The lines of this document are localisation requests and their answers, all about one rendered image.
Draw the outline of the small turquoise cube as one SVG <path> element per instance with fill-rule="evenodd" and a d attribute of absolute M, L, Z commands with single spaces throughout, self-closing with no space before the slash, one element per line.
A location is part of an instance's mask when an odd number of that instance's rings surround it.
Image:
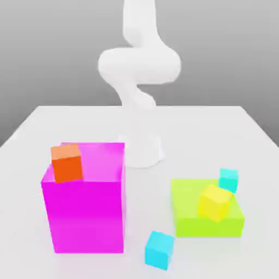
<path fill-rule="evenodd" d="M 238 178 L 237 170 L 220 168 L 219 187 L 232 193 L 236 193 Z"/>

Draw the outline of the small orange cube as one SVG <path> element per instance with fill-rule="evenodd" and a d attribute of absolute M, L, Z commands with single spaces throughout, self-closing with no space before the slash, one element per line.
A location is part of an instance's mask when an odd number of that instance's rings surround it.
<path fill-rule="evenodd" d="M 81 153 L 78 144 L 51 148 L 51 160 L 56 183 L 83 179 Z"/>

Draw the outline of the small yellow cube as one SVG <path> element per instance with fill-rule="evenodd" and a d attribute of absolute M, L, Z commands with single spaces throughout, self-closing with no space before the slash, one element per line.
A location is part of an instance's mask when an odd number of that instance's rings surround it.
<path fill-rule="evenodd" d="M 207 185 L 199 195 L 198 214 L 212 221 L 220 222 L 228 212 L 233 194 L 216 185 Z"/>

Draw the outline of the small cyan cube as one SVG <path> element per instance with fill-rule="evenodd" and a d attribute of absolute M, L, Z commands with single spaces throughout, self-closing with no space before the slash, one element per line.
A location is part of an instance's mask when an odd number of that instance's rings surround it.
<path fill-rule="evenodd" d="M 172 258 L 173 247 L 173 236 L 152 231 L 144 249 L 145 264 L 166 271 Z"/>

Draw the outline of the large lime green box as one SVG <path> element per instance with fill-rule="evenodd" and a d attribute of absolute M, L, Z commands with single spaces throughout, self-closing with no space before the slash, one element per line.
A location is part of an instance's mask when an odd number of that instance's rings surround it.
<path fill-rule="evenodd" d="M 217 185 L 217 179 L 172 179 L 171 205 L 177 237 L 238 238 L 242 235 L 245 217 L 235 197 L 228 215 L 215 222 L 198 213 L 199 195 L 207 185 Z"/>

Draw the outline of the large magenta box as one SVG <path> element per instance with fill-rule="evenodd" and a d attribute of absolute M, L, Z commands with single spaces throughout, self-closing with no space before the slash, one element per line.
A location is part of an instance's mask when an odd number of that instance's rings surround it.
<path fill-rule="evenodd" d="M 55 253 L 123 253 L 124 143 L 78 144 L 83 179 L 56 183 L 51 164 L 41 181 Z"/>

